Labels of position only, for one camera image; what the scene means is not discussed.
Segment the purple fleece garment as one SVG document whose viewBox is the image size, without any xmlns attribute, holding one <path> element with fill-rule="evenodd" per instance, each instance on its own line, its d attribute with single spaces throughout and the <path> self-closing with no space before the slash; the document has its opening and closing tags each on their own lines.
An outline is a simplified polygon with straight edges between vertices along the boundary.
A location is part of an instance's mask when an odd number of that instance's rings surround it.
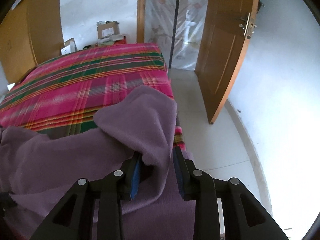
<svg viewBox="0 0 320 240">
<path fill-rule="evenodd" d="M 93 117 L 95 128 L 50 139 L 22 127 L 1 129 L 1 191 L 17 206 L 5 222 L 19 239 L 29 239 L 51 209 L 80 178 L 104 178 L 140 152 L 152 176 L 136 198 L 122 205 L 126 239 L 192 239 L 195 202 L 179 193 L 172 148 L 177 105 L 141 85 Z"/>
</svg>

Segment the pink plaid bed cover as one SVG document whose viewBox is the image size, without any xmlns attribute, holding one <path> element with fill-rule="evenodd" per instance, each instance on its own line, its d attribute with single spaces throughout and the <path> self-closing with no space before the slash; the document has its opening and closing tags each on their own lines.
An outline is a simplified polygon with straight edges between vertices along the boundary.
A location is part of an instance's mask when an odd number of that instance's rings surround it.
<svg viewBox="0 0 320 240">
<path fill-rule="evenodd" d="M 95 128 L 94 114 L 146 85 L 172 98 L 165 59 L 153 43 L 91 48 L 35 67 L 1 102 L 1 129 L 53 139 Z"/>
</svg>

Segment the white small box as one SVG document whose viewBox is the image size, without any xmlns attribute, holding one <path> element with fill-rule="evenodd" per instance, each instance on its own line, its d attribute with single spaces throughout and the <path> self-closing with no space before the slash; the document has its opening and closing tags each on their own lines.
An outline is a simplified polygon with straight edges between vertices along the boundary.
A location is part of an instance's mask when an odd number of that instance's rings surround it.
<svg viewBox="0 0 320 240">
<path fill-rule="evenodd" d="M 74 38 L 70 38 L 65 42 L 65 46 L 61 49 L 61 55 L 67 55 L 77 51 Z"/>
</svg>

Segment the wooden wardrobe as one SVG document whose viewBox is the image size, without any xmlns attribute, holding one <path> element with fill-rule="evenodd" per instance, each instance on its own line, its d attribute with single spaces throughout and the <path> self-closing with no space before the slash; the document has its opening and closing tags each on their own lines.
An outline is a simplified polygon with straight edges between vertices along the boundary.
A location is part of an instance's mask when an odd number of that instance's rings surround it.
<svg viewBox="0 0 320 240">
<path fill-rule="evenodd" d="M 1 0 L 1 67 L 15 83 L 61 54 L 60 0 Z"/>
</svg>

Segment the red box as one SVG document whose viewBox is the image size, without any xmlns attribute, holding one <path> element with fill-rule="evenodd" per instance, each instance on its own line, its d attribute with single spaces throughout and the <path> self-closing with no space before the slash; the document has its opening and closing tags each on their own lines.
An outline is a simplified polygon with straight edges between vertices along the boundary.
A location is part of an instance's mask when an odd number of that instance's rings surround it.
<svg viewBox="0 0 320 240">
<path fill-rule="evenodd" d="M 119 44 L 127 44 L 126 36 L 120 35 L 120 36 L 102 39 L 97 43 L 97 46 L 103 47 L 103 46 L 114 46 Z"/>
</svg>

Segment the brown cardboard box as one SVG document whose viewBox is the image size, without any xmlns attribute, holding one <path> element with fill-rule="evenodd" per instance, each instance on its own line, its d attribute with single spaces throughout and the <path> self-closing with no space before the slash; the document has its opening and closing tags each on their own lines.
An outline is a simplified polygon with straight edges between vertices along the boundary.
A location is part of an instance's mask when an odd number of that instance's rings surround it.
<svg viewBox="0 0 320 240">
<path fill-rule="evenodd" d="M 100 21 L 97 23 L 98 39 L 120 34 L 118 21 Z"/>
</svg>

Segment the wooden door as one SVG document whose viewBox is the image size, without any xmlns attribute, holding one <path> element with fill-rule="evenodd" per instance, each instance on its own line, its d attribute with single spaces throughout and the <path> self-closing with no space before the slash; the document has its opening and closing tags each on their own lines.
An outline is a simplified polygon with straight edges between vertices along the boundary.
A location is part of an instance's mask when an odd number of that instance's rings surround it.
<svg viewBox="0 0 320 240">
<path fill-rule="evenodd" d="M 259 0 L 208 0 L 195 73 L 209 124 L 222 110 L 244 61 Z"/>
</svg>

